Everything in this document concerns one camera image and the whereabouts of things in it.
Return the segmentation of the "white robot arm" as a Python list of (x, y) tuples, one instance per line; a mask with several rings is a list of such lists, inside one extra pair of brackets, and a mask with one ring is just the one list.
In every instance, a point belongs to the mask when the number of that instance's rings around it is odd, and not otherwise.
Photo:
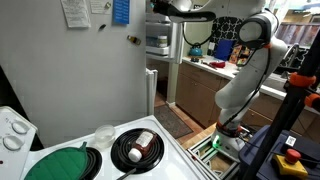
[(242, 118), (287, 51), (286, 43), (275, 36), (280, 25), (278, 18), (265, 8), (265, 0), (208, 0), (198, 9), (190, 8), (190, 0), (150, 1), (155, 13), (175, 23), (209, 22), (221, 17), (241, 20), (236, 29), (237, 41), (253, 53), (237, 75), (216, 92), (220, 114), (211, 136), (214, 147), (236, 158), (244, 147), (239, 138)]

